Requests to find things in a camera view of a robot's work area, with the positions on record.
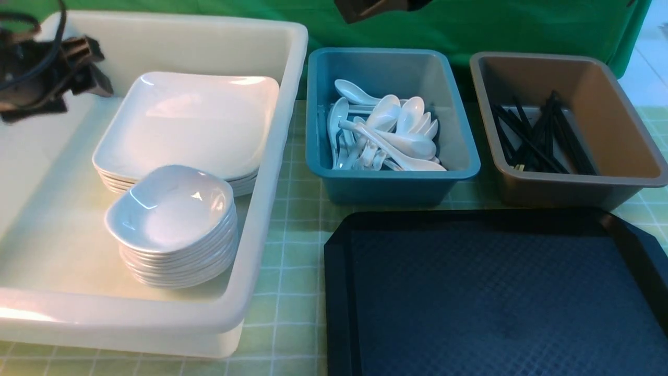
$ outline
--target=plastic container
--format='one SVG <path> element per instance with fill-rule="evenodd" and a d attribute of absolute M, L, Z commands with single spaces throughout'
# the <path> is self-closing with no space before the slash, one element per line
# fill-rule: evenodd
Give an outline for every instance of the plastic container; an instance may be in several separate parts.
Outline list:
<path fill-rule="evenodd" d="M 470 60 L 503 202 L 525 207 L 612 210 L 642 188 L 668 185 L 668 167 L 602 62 L 580 56 L 481 52 Z M 506 162 L 491 104 L 540 108 L 556 90 L 599 175 L 524 172 Z"/>
<path fill-rule="evenodd" d="M 53 39 L 58 15 L 42 25 Z M 236 350 L 267 239 L 307 48 L 297 23 L 70 11 L 65 37 L 100 42 L 117 96 L 146 72 L 268 76 L 281 85 L 252 196 L 235 199 L 231 272 L 169 291 L 132 278 L 104 213 L 118 196 L 90 158 L 121 98 L 67 95 L 69 111 L 0 124 L 0 341 L 227 357 Z M 193 100 L 185 95 L 183 100 Z"/>
<path fill-rule="evenodd" d="M 332 170 L 327 114 L 340 97 L 334 80 L 372 96 L 420 96 L 441 127 L 437 157 L 448 171 Z M 323 48 L 309 57 L 306 163 L 322 177 L 336 204 L 438 205 L 461 180 L 475 176 L 480 158 L 446 57 L 430 50 Z"/>

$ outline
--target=white square plate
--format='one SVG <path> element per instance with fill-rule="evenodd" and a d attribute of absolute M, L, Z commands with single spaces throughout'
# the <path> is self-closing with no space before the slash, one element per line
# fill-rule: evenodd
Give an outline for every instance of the white square plate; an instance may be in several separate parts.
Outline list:
<path fill-rule="evenodd" d="M 134 180 L 166 165 L 225 180 L 244 177 L 260 165 L 278 95 L 270 77 L 144 74 L 132 84 L 93 164 Z"/>

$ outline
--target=black tray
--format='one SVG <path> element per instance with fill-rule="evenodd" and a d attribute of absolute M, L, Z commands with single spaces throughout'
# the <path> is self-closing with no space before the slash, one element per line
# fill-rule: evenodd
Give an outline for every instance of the black tray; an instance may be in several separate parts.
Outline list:
<path fill-rule="evenodd" d="M 668 258 L 598 209 L 356 213 L 325 281 L 332 376 L 668 375 Z"/>

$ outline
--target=blue plastic bin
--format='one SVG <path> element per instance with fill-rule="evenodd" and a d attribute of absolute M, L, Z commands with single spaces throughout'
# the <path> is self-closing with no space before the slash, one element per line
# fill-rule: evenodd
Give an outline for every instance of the blue plastic bin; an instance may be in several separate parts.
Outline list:
<path fill-rule="evenodd" d="M 448 171 L 332 170 L 327 115 L 343 78 L 372 96 L 420 96 L 440 123 L 438 154 Z M 430 50 L 323 48 L 309 57 L 306 163 L 337 204 L 438 205 L 460 180 L 475 176 L 480 158 L 448 59 Z"/>

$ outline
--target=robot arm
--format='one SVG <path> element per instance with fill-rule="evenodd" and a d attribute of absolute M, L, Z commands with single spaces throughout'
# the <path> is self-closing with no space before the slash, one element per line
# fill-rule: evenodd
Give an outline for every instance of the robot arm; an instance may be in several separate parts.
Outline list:
<path fill-rule="evenodd" d="M 432 0 L 334 0 L 346 23 L 354 23 L 387 11 L 417 11 Z"/>
<path fill-rule="evenodd" d="M 34 41 L 41 31 L 29 15 L 0 12 L 0 21 L 19 21 L 32 26 L 13 33 L 0 29 L 0 118 L 16 122 L 38 114 L 67 112 L 63 94 L 91 92 L 111 96 L 109 79 L 94 65 L 104 60 L 100 45 L 88 36 L 63 40 L 67 11 L 62 0 L 60 21 L 53 41 Z"/>

